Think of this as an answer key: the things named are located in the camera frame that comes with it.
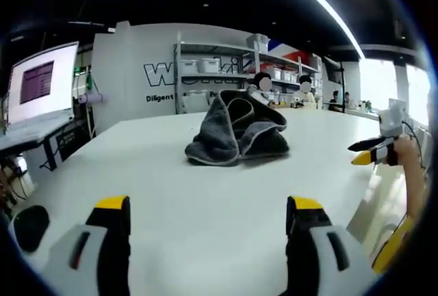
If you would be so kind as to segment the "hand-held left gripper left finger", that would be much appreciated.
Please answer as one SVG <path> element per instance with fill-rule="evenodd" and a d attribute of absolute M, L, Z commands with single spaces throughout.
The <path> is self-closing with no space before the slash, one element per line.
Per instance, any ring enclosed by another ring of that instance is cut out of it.
<path fill-rule="evenodd" d="M 100 200 L 52 245 L 47 284 L 55 295 L 129 295 L 130 234 L 129 196 Z"/>

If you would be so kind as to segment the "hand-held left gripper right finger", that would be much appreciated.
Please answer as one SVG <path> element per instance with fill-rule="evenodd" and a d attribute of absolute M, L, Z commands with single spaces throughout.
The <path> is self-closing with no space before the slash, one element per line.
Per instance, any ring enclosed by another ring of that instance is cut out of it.
<path fill-rule="evenodd" d="M 374 272 L 361 244 L 310 198 L 287 198 L 286 295 L 364 295 Z"/>

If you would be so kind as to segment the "person's right hand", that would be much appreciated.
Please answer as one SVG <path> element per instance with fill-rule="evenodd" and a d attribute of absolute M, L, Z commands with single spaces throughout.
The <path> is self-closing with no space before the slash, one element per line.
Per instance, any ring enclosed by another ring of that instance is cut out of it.
<path fill-rule="evenodd" d="M 403 134 L 394 142 L 400 165 L 413 165 L 420 162 L 420 154 L 416 139 L 412 135 Z"/>

